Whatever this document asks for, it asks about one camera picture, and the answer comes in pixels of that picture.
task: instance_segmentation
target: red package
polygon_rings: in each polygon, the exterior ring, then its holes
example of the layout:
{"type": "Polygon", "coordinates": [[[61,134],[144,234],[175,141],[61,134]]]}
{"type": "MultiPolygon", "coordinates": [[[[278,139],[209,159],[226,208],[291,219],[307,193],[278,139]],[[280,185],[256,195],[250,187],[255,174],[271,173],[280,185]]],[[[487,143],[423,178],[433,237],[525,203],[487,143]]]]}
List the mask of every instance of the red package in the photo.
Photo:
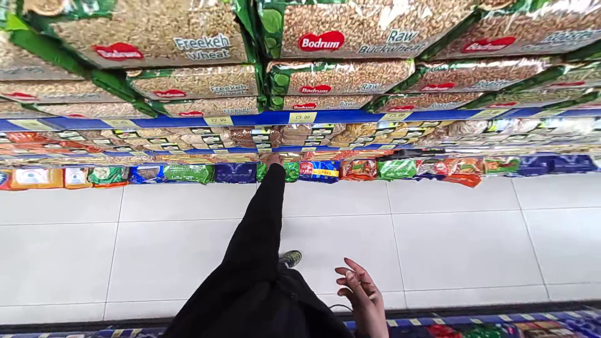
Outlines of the red package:
{"type": "Polygon", "coordinates": [[[340,179],[352,181],[370,181],[377,179],[376,161],[345,161],[340,165],[340,179]]]}

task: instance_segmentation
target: green rice bag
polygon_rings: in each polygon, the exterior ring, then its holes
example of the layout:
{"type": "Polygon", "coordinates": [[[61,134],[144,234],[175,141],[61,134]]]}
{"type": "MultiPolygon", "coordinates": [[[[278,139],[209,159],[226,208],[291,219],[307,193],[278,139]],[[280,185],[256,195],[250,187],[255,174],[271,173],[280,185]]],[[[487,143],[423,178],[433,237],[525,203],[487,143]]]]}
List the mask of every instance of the green rice bag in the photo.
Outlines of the green rice bag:
{"type": "Polygon", "coordinates": [[[166,165],[163,173],[168,180],[207,184],[214,181],[215,168],[205,164],[166,165]]]}

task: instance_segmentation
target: blue shelf edge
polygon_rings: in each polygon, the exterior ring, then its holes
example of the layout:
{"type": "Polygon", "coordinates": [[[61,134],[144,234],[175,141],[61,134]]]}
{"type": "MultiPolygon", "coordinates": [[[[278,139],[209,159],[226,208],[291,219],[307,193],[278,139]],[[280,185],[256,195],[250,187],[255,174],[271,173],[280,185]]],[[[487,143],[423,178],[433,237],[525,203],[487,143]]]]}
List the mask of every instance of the blue shelf edge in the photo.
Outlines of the blue shelf edge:
{"type": "MultiPolygon", "coordinates": [[[[483,110],[491,109],[452,109],[438,111],[416,111],[405,117],[403,121],[436,121],[436,120],[467,120],[490,119],[490,118],[525,118],[532,117],[540,112],[541,108],[519,108],[504,109],[499,111],[498,115],[487,114],[484,117],[477,117],[483,110]]],[[[354,110],[331,110],[314,111],[315,120],[312,123],[361,123],[377,122],[384,117],[384,114],[371,114],[367,111],[354,110]]],[[[257,115],[231,116],[233,126],[270,126],[276,124],[290,124],[290,113],[299,113],[299,111],[264,111],[257,115]]],[[[601,116],[601,109],[572,109],[565,110],[554,117],[597,117],[601,116]]],[[[71,130],[71,129],[113,129],[115,127],[106,124],[102,120],[89,120],[82,118],[68,117],[46,117],[30,119],[37,120],[40,123],[49,126],[53,130],[71,130]]],[[[160,115],[157,118],[140,118],[130,120],[140,128],[171,128],[171,127],[206,127],[207,122],[202,117],[172,118],[160,115]]],[[[26,129],[10,123],[10,120],[0,120],[0,131],[37,131],[35,129],[26,129]]]]}

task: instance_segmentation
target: hand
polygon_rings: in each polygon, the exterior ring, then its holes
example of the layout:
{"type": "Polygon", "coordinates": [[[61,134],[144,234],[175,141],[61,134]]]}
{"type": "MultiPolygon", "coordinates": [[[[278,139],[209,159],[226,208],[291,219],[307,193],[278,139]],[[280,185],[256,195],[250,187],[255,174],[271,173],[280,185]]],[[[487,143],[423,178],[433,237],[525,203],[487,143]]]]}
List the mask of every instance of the hand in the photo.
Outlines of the hand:
{"type": "Polygon", "coordinates": [[[273,154],[269,155],[269,157],[267,158],[267,161],[265,161],[265,165],[267,166],[267,169],[269,169],[269,166],[274,163],[277,163],[279,165],[282,165],[284,163],[284,161],[282,161],[282,157],[277,153],[273,153],[273,154]]]}
{"type": "Polygon", "coordinates": [[[382,293],[364,268],[348,258],[344,258],[344,262],[351,269],[336,268],[335,271],[344,276],[336,283],[348,288],[338,290],[338,295],[348,298],[353,306],[357,332],[370,338],[388,338],[382,293]]]}

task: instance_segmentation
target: orange package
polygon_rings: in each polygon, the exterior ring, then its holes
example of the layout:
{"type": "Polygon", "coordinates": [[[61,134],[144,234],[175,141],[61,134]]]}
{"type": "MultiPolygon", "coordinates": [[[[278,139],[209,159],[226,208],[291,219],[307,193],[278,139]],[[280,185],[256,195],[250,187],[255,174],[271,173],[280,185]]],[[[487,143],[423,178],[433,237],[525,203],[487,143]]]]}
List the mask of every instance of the orange package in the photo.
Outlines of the orange package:
{"type": "Polygon", "coordinates": [[[340,179],[352,181],[370,181],[377,179],[376,161],[345,161],[340,165],[340,179]]]}
{"type": "Polygon", "coordinates": [[[63,187],[63,169],[16,169],[11,189],[52,189],[63,187]]]}

